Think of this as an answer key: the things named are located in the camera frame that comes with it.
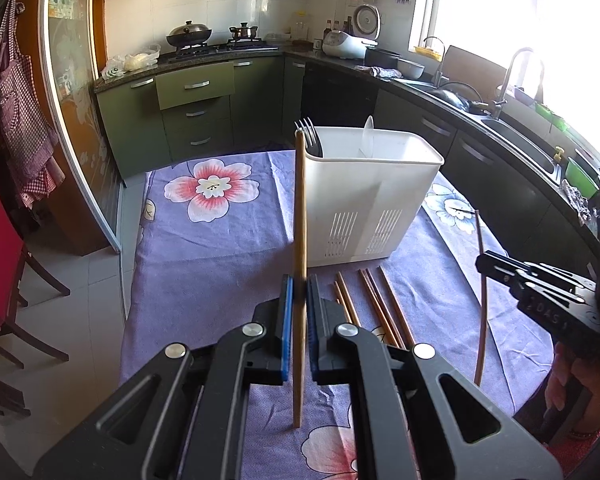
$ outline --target silver bolt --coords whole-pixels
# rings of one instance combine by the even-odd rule
[[[180,359],[187,353],[187,349],[181,343],[171,343],[167,348],[164,349],[164,354],[169,359]]]
[[[431,359],[436,354],[436,350],[427,343],[419,343],[413,347],[413,353],[420,359]]]
[[[351,323],[343,323],[336,328],[338,334],[344,337],[353,337],[358,334],[358,327]]]
[[[242,327],[242,333],[249,337],[256,337],[257,335],[261,335],[263,332],[264,328],[258,323],[247,323]]]

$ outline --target chopstick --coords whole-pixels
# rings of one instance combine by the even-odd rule
[[[347,305],[344,302],[344,298],[342,297],[342,291],[340,290],[338,282],[333,282],[333,288],[336,289],[336,301],[342,305],[342,308],[344,310],[344,316],[347,318],[347,323],[351,323],[351,314],[349,313],[349,309],[347,308]]]
[[[484,252],[482,244],[482,228],[480,227],[480,212],[475,210],[475,230],[478,231],[478,250],[480,254]],[[482,382],[482,372],[484,370],[484,355],[487,346],[487,277],[480,275],[480,339],[478,340],[478,359],[475,363],[474,383],[480,386]]]
[[[394,302],[394,309],[398,315],[398,321],[402,325],[402,331],[404,332],[404,342],[406,344],[406,347],[407,347],[407,349],[411,349],[414,346],[416,346],[416,341],[413,338],[413,333],[411,332],[409,323],[407,323],[407,319],[404,316],[404,312],[400,308],[400,302],[398,302],[398,297],[395,295],[394,288],[392,287],[391,282],[389,281],[389,278],[387,277],[386,273],[384,272],[384,269],[382,267],[378,267],[378,269],[380,270],[380,274],[382,274],[382,277],[384,278],[384,282],[386,283],[386,288],[389,290],[389,296],[391,296],[391,298]]]
[[[306,194],[304,135],[296,132],[296,190],[294,197],[293,384],[294,428],[302,424],[304,346],[306,339]]]
[[[338,285],[340,286],[344,304],[349,311],[349,315],[351,316],[353,324],[355,326],[362,326],[360,323],[360,318],[358,317],[358,313],[356,312],[356,308],[353,306],[353,301],[351,301],[351,296],[349,294],[349,290],[347,289],[347,284],[344,282],[344,278],[342,277],[342,273],[338,272],[336,274],[336,278],[338,280]]]
[[[378,320],[380,321],[380,325],[384,329],[384,338],[387,342],[392,346],[398,346],[397,341],[395,340],[394,333],[391,330],[391,326],[389,322],[386,320],[386,317],[382,313],[382,309],[380,308],[380,304],[378,303],[378,299],[376,298],[376,294],[374,290],[371,288],[371,283],[369,282],[369,278],[366,276],[364,271],[360,269],[358,271],[360,276],[362,276],[362,281],[365,284],[366,292],[368,293],[369,299],[371,300],[371,305],[376,311],[376,316],[378,316]]]
[[[369,278],[369,283],[371,283],[371,288],[374,290],[374,294],[376,295],[376,299],[378,300],[380,309],[382,310],[382,313],[384,314],[384,317],[386,318],[386,320],[389,322],[389,326],[391,327],[394,339],[398,343],[398,348],[402,348],[403,350],[405,350],[406,346],[404,345],[404,341],[402,340],[400,331],[398,330],[398,327],[395,324],[394,318],[391,316],[391,313],[389,312],[389,309],[386,306],[384,299],[382,298],[382,294],[380,294],[380,289],[378,288],[378,284],[376,283],[376,280],[374,279],[373,275],[371,274],[371,270],[366,269],[365,272],[366,272],[366,276]]]

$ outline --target cutting board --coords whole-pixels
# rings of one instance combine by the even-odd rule
[[[496,89],[502,84],[506,73],[507,70],[499,64],[453,45],[446,51],[442,64],[445,77],[471,85],[485,101],[496,99]]]

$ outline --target floral tablecloth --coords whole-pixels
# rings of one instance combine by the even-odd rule
[[[256,304],[277,297],[292,270],[294,153],[197,160],[148,177],[136,251],[121,381],[168,343],[215,343],[248,322]],[[480,276],[475,219],[439,174],[402,243],[384,260],[317,267],[324,297],[343,272],[362,325],[382,337],[358,269],[380,263],[418,342],[435,346],[472,378],[478,346]],[[483,227],[487,249],[504,252]],[[490,333],[483,391],[513,414],[547,374],[549,335],[489,283]],[[302,428],[293,430],[291,384],[251,390],[243,479],[353,480],[355,445],[346,386],[305,386]]]

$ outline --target window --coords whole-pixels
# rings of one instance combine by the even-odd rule
[[[600,156],[600,0],[438,0],[433,31],[446,44],[503,67],[523,46],[545,65],[544,102]],[[537,57],[512,82],[532,96]]]

